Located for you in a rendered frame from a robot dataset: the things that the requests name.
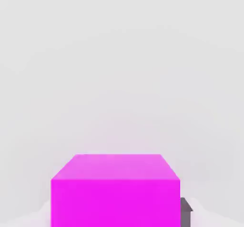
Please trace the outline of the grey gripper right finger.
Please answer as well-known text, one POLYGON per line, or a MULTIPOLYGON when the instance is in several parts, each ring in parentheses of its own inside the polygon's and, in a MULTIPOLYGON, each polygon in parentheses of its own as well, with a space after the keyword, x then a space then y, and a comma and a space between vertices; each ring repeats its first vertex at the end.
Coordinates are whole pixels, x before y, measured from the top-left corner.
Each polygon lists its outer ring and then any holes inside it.
POLYGON ((204 209, 195 198, 181 199, 181 227, 226 227, 223 217, 204 209))

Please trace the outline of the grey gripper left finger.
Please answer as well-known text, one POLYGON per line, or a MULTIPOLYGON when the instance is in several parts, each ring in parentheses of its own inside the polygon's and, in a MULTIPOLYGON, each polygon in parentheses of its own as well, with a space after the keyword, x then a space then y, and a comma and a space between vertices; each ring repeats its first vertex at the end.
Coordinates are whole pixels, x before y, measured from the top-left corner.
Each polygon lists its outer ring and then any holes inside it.
POLYGON ((51 227, 51 203, 47 201, 39 211, 18 220, 18 227, 51 227))

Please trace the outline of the small magenta cube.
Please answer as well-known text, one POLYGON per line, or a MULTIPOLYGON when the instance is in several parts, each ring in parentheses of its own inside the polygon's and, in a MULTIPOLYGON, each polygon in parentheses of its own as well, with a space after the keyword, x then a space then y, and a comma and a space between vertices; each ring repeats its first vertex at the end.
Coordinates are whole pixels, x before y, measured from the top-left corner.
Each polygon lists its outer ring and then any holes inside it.
POLYGON ((51 179, 51 227, 180 226, 180 179, 159 154, 78 154, 51 179))

